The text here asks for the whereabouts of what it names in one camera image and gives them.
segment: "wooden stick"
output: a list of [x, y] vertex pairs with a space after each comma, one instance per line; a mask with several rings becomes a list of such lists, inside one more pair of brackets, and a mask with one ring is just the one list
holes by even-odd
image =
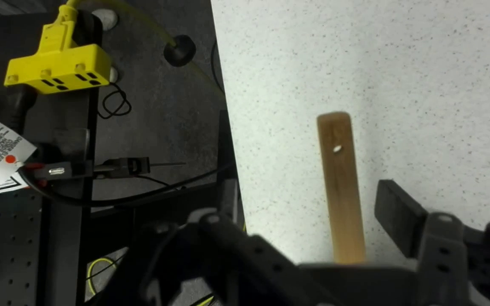
[[364, 262], [366, 245], [351, 117], [346, 112], [334, 112], [320, 116], [317, 122], [335, 260]]

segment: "white speckled surface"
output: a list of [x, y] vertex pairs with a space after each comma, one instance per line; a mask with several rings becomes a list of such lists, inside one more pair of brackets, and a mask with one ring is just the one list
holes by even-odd
[[380, 178], [490, 221], [490, 0], [213, 0], [247, 224], [296, 262], [330, 260], [317, 116], [354, 119], [369, 257]]

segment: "black tabletop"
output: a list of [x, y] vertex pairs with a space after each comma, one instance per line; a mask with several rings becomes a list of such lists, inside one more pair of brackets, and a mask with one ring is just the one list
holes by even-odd
[[[55, 15], [0, 17], [0, 109], [10, 58], [38, 49], [41, 27]], [[85, 41], [101, 37], [85, 31]], [[63, 160], [94, 158], [97, 90], [39, 97], [26, 138], [56, 148]], [[90, 199], [92, 182], [68, 182], [61, 194]], [[87, 209], [48, 202], [31, 190], [0, 195], [0, 304], [80, 304], [84, 299], [82, 224]]]

